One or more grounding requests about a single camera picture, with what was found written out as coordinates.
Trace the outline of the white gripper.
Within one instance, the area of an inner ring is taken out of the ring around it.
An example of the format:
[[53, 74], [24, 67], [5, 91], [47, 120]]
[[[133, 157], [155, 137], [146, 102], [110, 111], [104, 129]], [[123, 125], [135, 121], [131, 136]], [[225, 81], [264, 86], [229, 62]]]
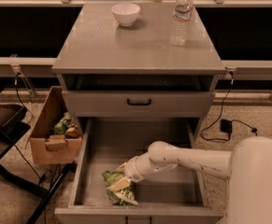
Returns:
[[135, 156], [128, 162], [121, 164], [115, 171], [124, 173], [125, 176], [114, 179], [108, 186], [112, 192], [126, 189], [131, 185], [131, 181], [138, 183], [148, 176], [164, 171], [170, 171], [177, 167], [176, 164], [160, 164], [153, 161], [148, 153]]

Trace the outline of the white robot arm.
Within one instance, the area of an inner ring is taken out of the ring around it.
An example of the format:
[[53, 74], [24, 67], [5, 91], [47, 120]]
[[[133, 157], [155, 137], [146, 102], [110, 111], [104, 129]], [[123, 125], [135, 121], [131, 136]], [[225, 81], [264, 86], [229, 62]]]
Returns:
[[132, 204], [132, 184], [178, 166], [226, 181], [226, 224], [272, 224], [272, 139], [242, 140], [231, 151], [175, 147], [164, 141], [119, 166], [106, 182], [107, 191]]

